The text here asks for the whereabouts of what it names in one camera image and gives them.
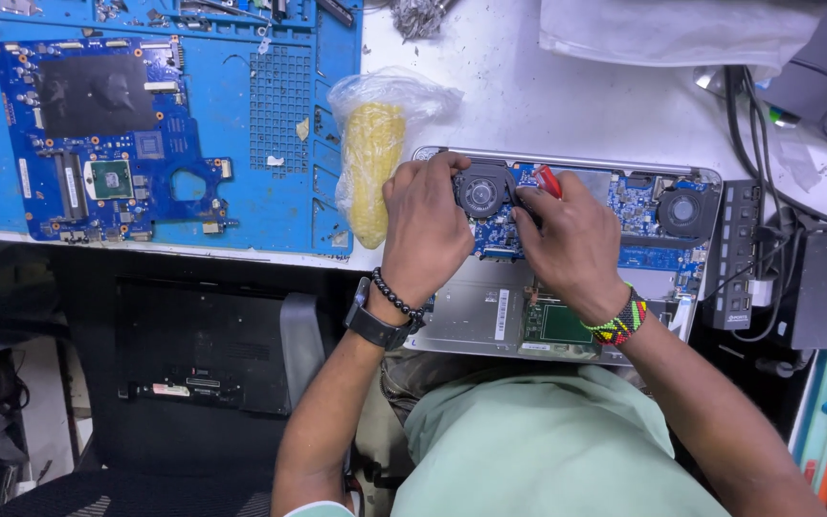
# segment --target blue silicone repair mat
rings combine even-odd
[[[9,42],[81,41],[87,46],[96,39],[128,39],[141,44],[177,36],[183,61],[180,89],[186,94],[185,108],[196,130],[189,142],[199,146],[196,160],[208,159],[206,166],[212,169],[215,158],[231,159],[232,177],[218,181],[218,185],[207,180],[204,186],[198,177],[173,174],[174,169],[167,170],[167,180],[178,201],[195,200],[196,204],[209,187],[215,191],[214,198],[227,203],[224,217],[218,217],[217,209],[213,220],[237,224],[225,227],[223,233],[207,235],[205,221],[190,219],[206,214],[206,210],[183,210],[179,214],[185,220],[157,217],[153,241],[341,256],[352,251],[348,225],[339,216],[333,198],[340,174],[340,139],[325,96],[337,80],[358,73],[361,0],[345,2],[356,16],[349,28],[319,9],[314,0],[290,0],[286,16],[271,23],[223,13],[204,12],[187,18],[192,14],[190,8],[196,6],[188,0],[180,6],[186,9],[183,16],[176,0],[37,1],[35,5],[28,0],[0,0],[0,53],[7,52],[4,46]],[[258,3],[260,9],[253,2],[233,5],[247,6],[270,18],[264,1]],[[34,52],[43,47],[28,48]],[[9,57],[17,59],[17,54]],[[17,91],[0,85],[0,230],[27,233],[33,214],[29,216],[26,202],[38,202],[40,197],[37,189],[32,189],[32,199],[26,199],[28,190],[22,185],[18,158],[33,153],[34,148],[25,148],[30,144],[23,142],[13,147],[16,131],[9,123],[17,119],[7,118],[8,112],[25,105],[8,100],[4,106],[4,88],[9,96]],[[161,102],[171,103],[173,98]],[[309,134],[303,140],[296,126],[306,119]],[[33,127],[33,117],[29,120]],[[105,140],[122,141],[123,137]],[[95,146],[90,138],[77,144],[86,152]],[[125,150],[115,147],[117,156],[110,155],[111,159],[120,160]],[[137,156],[135,151],[130,155],[129,167],[135,175]],[[81,160],[84,168],[85,155]],[[32,155],[27,156],[25,163],[28,161],[34,162]],[[168,216],[175,213],[167,211]],[[40,227],[38,221],[32,223]],[[59,232],[50,237],[31,235],[59,238]]]

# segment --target white desk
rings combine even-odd
[[[697,87],[690,68],[610,65],[541,51],[539,10],[540,0],[459,2],[435,41],[406,44],[388,9],[366,13],[363,42],[370,52],[362,57],[364,73],[404,65],[466,94],[453,123],[408,138],[406,156],[419,146],[451,145],[702,166],[726,180],[747,178],[729,143],[721,99]],[[806,140],[819,169],[827,171],[827,144]],[[775,171],[780,190],[827,213],[827,172],[806,193],[783,169]],[[0,232],[0,240],[34,242],[27,234],[7,232]],[[370,251],[358,242],[347,262],[154,243],[104,246],[351,270],[371,270],[381,257],[380,249]]]

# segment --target white sticker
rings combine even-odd
[[[28,179],[28,160],[17,159],[17,167],[21,171],[21,189],[24,191],[25,199],[30,199],[30,180]]]
[[[154,383],[152,391],[157,394],[173,394],[176,396],[190,396],[190,390],[186,386],[169,386],[167,384]]]
[[[496,334],[493,339],[502,341],[506,333],[506,310],[509,308],[509,289],[500,289],[500,304],[496,308]]]
[[[66,186],[69,190],[69,203],[73,208],[78,208],[78,192],[75,191],[75,178],[72,175],[72,168],[67,167],[66,172]]]

